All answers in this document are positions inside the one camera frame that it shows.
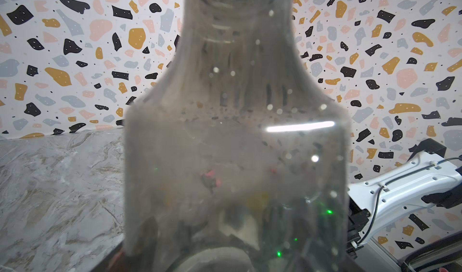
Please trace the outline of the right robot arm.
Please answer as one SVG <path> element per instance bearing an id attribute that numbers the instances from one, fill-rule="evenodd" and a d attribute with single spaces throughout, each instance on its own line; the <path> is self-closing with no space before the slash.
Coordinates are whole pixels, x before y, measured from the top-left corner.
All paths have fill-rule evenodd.
<path id="1" fill-rule="evenodd" d="M 462 170 L 447 158 L 446 146 L 426 139 L 412 148 L 402 166 L 348 186 L 350 197 L 345 272 L 459 272 L 462 234 L 456 232 L 431 243 L 416 238 L 420 249 L 399 260 L 373 236 L 406 216 L 421 231 L 429 229 L 417 212 L 434 207 L 450 209 L 462 203 Z"/>

